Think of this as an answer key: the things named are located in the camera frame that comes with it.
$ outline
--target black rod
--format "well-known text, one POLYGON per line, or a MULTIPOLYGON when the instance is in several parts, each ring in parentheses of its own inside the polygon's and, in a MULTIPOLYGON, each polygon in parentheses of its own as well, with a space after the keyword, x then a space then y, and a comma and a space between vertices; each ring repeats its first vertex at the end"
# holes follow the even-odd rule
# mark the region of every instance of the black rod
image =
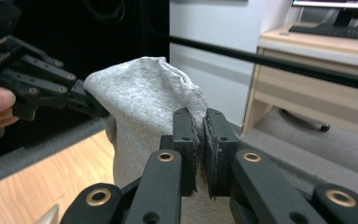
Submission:
POLYGON ((153 38, 169 41, 174 44, 191 47, 193 49, 201 49, 209 51, 211 53, 228 56, 230 58, 235 58, 250 63, 258 63, 283 71, 296 73, 302 76, 318 78, 324 81, 329 81, 358 89, 358 76, 341 73, 333 70, 327 70, 302 63, 287 62, 272 57, 261 56, 258 54, 240 51, 236 49, 223 48, 179 37, 163 35, 156 32, 151 32, 150 34, 153 38))

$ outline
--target monitor screen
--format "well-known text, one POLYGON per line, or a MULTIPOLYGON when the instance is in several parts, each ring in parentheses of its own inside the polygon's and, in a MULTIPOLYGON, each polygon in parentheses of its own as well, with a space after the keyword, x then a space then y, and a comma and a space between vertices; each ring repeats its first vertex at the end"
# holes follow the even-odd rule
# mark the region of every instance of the monitor screen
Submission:
POLYGON ((296 7, 336 7, 336 8, 358 8, 358 1, 346 0, 294 0, 296 7))

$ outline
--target cable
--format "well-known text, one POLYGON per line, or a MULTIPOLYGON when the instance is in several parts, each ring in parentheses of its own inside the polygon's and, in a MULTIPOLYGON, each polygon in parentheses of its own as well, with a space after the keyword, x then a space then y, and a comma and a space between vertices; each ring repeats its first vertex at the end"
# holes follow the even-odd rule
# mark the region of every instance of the cable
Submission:
POLYGON ((91 14, 91 16, 94 17, 97 21, 108 24, 117 24, 121 22, 126 11, 123 0, 119 0, 115 11, 109 14, 101 14, 95 11, 90 4, 90 0, 84 0, 84 5, 86 6, 89 14, 91 14))

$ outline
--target desk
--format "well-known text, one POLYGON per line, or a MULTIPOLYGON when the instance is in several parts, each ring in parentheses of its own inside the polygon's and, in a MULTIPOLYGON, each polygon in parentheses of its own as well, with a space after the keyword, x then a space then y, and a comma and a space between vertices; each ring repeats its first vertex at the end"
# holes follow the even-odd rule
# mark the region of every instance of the desk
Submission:
MULTIPOLYGON (((358 76, 358 40, 288 33, 291 25, 262 34, 257 53, 358 76)), ((273 106, 358 133, 357 89, 257 65, 242 133, 273 106)))
POLYGON ((113 183, 114 149, 105 132, 0 181, 0 223, 35 223, 54 204, 63 213, 78 193, 113 183))

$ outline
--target wooden table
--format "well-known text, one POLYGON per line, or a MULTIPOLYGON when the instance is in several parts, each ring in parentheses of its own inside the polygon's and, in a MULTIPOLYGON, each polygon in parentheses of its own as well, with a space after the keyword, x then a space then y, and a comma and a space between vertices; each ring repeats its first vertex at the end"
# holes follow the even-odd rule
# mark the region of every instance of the wooden table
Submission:
MULTIPOLYGON (((258 54, 358 76, 358 40, 289 33, 291 26, 262 34, 258 54)), ((273 106, 358 133, 358 89, 258 64, 242 133, 273 106)))
POLYGON ((113 183, 114 149, 105 132, 77 143, 0 181, 0 223, 35 223, 54 204, 60 220, 77 194, 113 183))

